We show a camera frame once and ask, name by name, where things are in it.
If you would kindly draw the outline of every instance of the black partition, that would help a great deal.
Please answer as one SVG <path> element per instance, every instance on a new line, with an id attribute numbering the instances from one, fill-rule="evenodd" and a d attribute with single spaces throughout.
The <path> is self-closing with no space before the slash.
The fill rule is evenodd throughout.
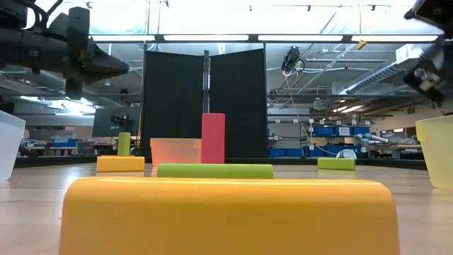
<path id="1" fill-rule="evenodd" d="M 143 155 L 150 138 L 201 138 L 203 57 L 147 52 L 142 101 Z"/>
<path id="2" fill-rule="evenodd" d="M 227 158 L 265 158 L 264 49 L 211 57 L 210 112 L 225 113 Z"/>

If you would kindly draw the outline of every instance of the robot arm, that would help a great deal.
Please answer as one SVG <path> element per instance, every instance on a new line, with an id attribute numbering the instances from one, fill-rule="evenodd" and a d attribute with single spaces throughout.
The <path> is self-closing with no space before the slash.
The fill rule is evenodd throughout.
<path id="1" fill-rule="evenodd" d="M 442 102 L 440 92 L 453 82 L 453 14 L 452 0 L 418 0 L 404 18 L 437 26 L 444 31 L 443 38 L 420 57 L 418 65 L 404 78 L 407 85 L 434 102 Z"/>
<path id="2" fill-rule="evenodd" d="M 81 88 L 101 79 L 126 74 L 129 66 L 103 52 L 88 39 L 90 12 L 74 7 L 61 13 L 47 28 L 49 15 L 62 3 L 58 0 L 46 13 L 34 0 L 0 1 L 0 68 L 6 64 L 59 72 L 67 80 L 66 95 L 81 98 Z M 35 23 L 24 30 L 28 8 Z"/>

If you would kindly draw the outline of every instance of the white bin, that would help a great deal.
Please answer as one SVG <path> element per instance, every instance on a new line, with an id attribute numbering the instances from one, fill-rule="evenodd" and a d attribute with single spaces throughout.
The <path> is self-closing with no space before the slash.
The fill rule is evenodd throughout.
<path id="1" fill-rule="evenodd" d="M 11 177 L 25 121 L 0 110 L 0 181 Z"/>

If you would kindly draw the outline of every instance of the green block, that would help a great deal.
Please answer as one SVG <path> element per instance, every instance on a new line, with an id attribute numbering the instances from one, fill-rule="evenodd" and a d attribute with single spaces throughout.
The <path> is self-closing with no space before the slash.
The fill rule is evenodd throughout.
<path id="1" fill-rule="evenodd" d="M 127 157 L 130 156 L 130 133 L 120 132 L 118 139 L 118 156 Z"/>
<path id="2" fill-rule="evenodd" d="M 273 179 L 269 164 L 159 164 L 157 177 Z"/>
<path id="3" fill-rule="evenodd" d="M 355 170 L 355 159 L 318 158 L 318 169 Z"/>

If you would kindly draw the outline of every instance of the pink block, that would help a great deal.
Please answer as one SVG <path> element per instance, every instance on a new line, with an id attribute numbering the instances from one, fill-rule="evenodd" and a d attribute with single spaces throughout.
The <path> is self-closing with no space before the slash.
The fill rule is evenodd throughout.
<path id="1" fill-rule="evenodd" d="M 225 114 L 203 113 L 201 139 L 201 162 L 225 163 Z"/>

